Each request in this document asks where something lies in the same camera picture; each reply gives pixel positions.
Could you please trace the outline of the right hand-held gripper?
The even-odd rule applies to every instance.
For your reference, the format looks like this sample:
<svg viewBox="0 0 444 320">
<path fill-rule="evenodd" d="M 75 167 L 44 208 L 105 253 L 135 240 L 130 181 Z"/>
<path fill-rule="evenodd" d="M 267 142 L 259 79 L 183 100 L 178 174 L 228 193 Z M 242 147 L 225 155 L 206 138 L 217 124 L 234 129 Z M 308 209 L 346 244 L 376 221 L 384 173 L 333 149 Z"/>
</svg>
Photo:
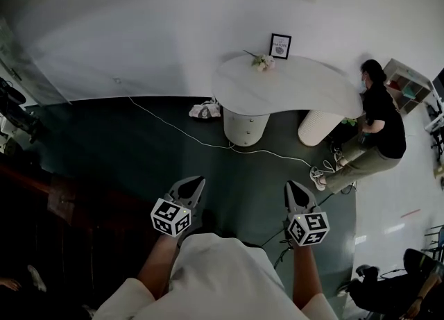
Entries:
<svg viewBox="0 0 444 320">
<path fill-rule="evenodd" d="M 329 221 L 325 212 L 315 212 L 318 205 L 311 190 L 288 180 L 284 186 L 284 199 L 289 214 L 294 214 L 287 228 L 294 242 L 298 246 L 320 244 L 329 233 Z"/>
</svg>

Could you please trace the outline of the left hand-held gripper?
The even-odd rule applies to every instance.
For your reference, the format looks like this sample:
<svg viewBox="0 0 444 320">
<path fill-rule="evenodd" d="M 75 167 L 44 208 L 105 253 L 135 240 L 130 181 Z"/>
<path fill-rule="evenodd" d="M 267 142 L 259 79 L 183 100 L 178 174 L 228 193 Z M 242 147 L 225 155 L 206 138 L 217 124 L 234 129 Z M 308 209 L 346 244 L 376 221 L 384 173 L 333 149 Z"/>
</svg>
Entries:
<svg viewBox="0 0 444 320">
<path fill-rule="evenodd" d="M 174 183 L 168 196 L 158 198 L 151 210 L 153 228 L 174 238 L 181 246 L 183 240 L 198 228 L 198 203 L 205 186 L 203 176 L 187 177 Z"/>
</svg>

